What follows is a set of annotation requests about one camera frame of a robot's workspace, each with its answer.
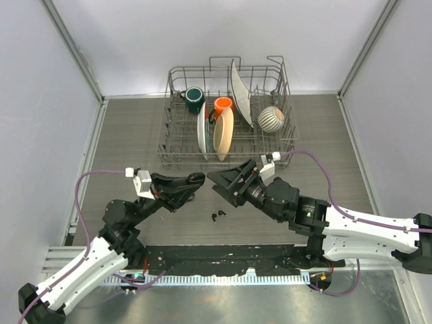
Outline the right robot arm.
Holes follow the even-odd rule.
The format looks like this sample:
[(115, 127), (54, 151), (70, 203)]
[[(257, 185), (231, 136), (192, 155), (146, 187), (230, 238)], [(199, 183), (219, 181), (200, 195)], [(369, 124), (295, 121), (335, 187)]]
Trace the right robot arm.
[(289, 230), (308, 238), (305, 259), (318, 267), (328, 261), (379, 259), (404, 269), (431, 273), (431, 216), (381, 217), (337, 206), (333, 202), (303, 196), (298, 188), (281, 178), (264, 181), (275, 174), (275, 163), (263, 156), (263, 166), (253, 160), (207, 177), (213, 189), (229, 204), (245, 203)]

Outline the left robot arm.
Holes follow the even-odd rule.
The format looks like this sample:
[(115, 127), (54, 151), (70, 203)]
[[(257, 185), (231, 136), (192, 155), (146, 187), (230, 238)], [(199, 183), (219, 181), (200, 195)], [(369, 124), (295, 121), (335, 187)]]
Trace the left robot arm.
[(49, 279), (27, 283), (18, 292), (18, 323), (64, 323), (79, 303), (110, 275), (137, 269), (146, 256), (136, 226), (164, 208), (174, 213), (204, 184), (202, 172), (186, 177), (149, 173), (127, 167), (120, 171), (131, 178), (137, 199), (111, 200), (105, 208), (104, 227), (86, 248)]

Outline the black oblong charging case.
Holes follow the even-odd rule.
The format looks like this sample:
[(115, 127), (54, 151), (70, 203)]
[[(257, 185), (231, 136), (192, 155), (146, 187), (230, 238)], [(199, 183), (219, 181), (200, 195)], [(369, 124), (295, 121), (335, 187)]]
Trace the black oblong charging case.
[(189, 185), (196, 184), (202, 186), (205, 182), (205, 179), (206, 179), (206, 175), (202, 172), (194, 172), (187, 177), (187, 181)]

